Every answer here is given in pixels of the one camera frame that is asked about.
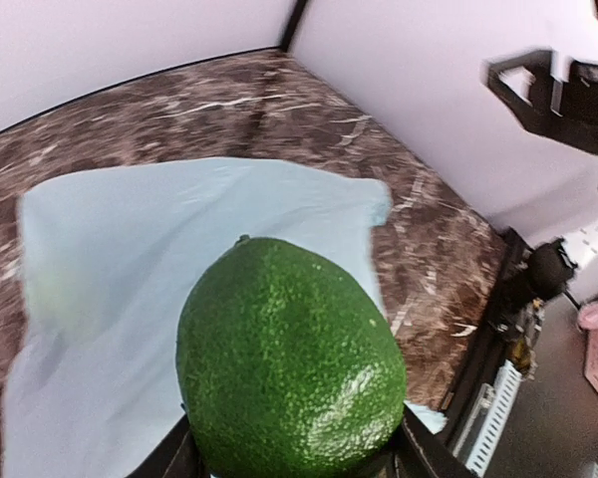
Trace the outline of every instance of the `white wall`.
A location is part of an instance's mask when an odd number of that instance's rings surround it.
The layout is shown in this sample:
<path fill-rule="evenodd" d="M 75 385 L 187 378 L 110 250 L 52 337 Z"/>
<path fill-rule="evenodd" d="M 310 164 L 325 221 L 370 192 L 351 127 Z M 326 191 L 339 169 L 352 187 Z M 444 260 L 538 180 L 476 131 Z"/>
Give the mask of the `white wall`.
<path fill-rule="evenodd" d="M 275 46 L 293 0 L 2 0 L 0 130 L 94 90 Z"/>
<path fill-rule="evenodd" d="M 295 55 L 535 244 L 598 214 L 598 158 L 523 131 L 482 85 L 483 61 L 536 46 L 598 61 L 592 0 L 316 0 Z M 598 264 L 574 290 L 598 290 Z"/>

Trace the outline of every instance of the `green avocado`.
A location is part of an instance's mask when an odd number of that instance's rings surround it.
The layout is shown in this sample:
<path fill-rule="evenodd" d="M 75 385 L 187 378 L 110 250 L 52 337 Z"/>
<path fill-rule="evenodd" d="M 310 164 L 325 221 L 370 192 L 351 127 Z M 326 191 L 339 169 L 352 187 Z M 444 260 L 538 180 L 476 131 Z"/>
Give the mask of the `green avocado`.
<path fill-rule="evenodd" d="M 191 433 L 220 478 L 328 478 L 388 442 L 406 368 L 355 279 L 288 242 L 242 238 L 184 305 L 176 368 Z"/>

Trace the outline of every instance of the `green fruit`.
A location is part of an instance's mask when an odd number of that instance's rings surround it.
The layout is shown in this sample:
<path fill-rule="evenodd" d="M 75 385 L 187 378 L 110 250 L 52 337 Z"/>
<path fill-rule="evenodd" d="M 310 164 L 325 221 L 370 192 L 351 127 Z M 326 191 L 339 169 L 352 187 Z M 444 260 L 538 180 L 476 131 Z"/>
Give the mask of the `green fruit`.
<path fill-rule="evenodd" d="M 221 478 L 338 477 L 399 426 L 403 357 L 350 274 L 242 237 L 185 303 L 176 366 L 192 435 Z"/>

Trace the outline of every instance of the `gray floor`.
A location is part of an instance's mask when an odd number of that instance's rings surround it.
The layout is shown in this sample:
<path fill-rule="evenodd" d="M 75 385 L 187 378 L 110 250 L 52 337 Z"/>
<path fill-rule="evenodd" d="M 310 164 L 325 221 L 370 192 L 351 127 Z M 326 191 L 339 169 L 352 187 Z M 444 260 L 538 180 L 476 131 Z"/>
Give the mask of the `gray floor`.
<path fill-rule="evenodd" d="M 598 395 L 583 376 L 586 341 L 566 299 L 549 304 L 535 381 L 523 383 L 486 478 L 591 478 Z"/>

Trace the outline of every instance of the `avocado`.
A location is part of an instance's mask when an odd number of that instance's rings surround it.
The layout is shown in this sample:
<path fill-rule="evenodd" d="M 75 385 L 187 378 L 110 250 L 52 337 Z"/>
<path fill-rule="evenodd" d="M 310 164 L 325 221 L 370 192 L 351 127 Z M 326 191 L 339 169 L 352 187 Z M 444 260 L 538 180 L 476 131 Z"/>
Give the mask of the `avocado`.
<path fill-rule="evenodd" d="M 205 271 L 175 361 L 191 434 L 220 478 L 346 476 L 403 417 L 405 364 L 372 299 L 278 239 L 242 236 Z"/>

